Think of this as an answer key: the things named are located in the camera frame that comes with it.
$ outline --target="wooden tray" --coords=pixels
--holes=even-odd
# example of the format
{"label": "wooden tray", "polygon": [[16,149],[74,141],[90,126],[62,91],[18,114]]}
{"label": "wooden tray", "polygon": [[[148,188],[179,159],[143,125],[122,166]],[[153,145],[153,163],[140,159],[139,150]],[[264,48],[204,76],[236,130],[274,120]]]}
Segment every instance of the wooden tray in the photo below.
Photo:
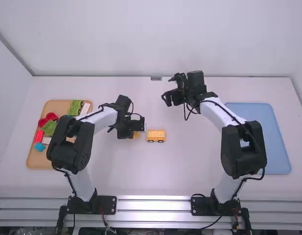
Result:
{"label": "wooden tray", "polygon": [[[58,117],[61,117],[63,115],[66,115],[68,113],[68,109],[70,107],[70,103],[72,100],[49,100],[45,103],[44,108],[41,113],[40,118],[45,118],[46,115],[49,112],[54,112]],[[84,100],[84,103],[89,103],[90,108],[88,110],[88,113],[92,111],[93,105],[92,102],[89,100]],[[37,129],[34,134],[34,137],[37,133],[37,131],[40,130],[40,127],[38,126],[38,120],[37,120]],[[39,152],[34,148],[34,137],[32,140],[31,148],[27,157],[26,165],[30,169],[35,170],[43,170],[43,169],[52,169],[51,161],[49,161],[46,158],[46,150],[43,152]]]}

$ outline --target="green lego brick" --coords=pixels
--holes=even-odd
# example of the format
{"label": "green lego brick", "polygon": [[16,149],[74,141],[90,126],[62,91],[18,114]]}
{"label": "green lego brick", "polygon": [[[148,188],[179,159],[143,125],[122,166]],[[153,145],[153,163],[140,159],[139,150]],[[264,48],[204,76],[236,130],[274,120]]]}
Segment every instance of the green lego brick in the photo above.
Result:
{"label": "green lego brick", "polygon": [[77,108],[80,108],[83,106],[83,101],[80,100],[80,99],[74,99],[71,104],[70,104],[71,107],[77,107]]}
{"label": "green lego brick", "polygon": [[68,110],[68,115],[78,116],[80,112],[81,112],[80,107],[71,106]]}
{"label": "green lego brick", "polygon": [[49,120],[41,129],[48,135],[52,136],[56,128],[56,122]]}

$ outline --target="white wall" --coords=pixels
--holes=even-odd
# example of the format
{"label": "white wall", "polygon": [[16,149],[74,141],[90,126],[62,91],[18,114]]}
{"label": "white wall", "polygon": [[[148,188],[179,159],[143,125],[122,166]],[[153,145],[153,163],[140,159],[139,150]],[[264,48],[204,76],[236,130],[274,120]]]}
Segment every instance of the white wall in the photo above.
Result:
{"label": "white wall", "polygon": [[0,33],[35,75],[285,75],[302,101],[302,0],[0,0]]}
{"label": "white wall", "polygon": [[31,74],[0,42],[0,160],[8,144],[31,80]]}

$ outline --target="blue mat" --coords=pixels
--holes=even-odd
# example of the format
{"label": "blue mat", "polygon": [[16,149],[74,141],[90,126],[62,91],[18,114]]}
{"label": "blue mat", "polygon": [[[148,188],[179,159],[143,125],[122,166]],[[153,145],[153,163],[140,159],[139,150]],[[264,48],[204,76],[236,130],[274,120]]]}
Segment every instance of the blue mat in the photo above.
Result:
{"label": "blue mat", "polygon": [[267,155],[265,173],[290,174],[290,161],[273,107],[267,103],[226,103],[225,105],[238,116],[248,121],[257,120],[262,125]]}

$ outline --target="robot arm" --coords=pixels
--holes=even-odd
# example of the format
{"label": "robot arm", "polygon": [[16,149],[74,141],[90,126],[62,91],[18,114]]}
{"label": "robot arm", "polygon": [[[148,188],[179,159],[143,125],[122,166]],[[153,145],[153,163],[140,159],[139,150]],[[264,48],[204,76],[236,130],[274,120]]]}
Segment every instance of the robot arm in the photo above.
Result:
{"label": "robot arm", "polygon": [[[170,107],[185,103],[207,117],[222,133],[221,163],[226,174],[211,192],[217,203],[234,199],[248,176],[257,174],[267,164],[261,125],[246,121],[228,109],[214,92],[207,92],[202,71],[177,73],[169,81],[176,81],[177,88],[162,95]],[[241,146],[240,140],[249,144]]]}
{"label": "robot arm", "polygon": [[[62,116],[58,121],[46,156],[55,170],[65,174],[73,194],[83,202],[89,202],[96,194],[86,167],[94,134],[110,127],[108,132],[115,128],[118,139],[132,139],[134,131],[144,131],[144,117],[131,120],[131,103],[128,97],[120,95],[115,103],[100,105],[98,111],[76,118]],[[75,142],[66,137],[76,137]]]}

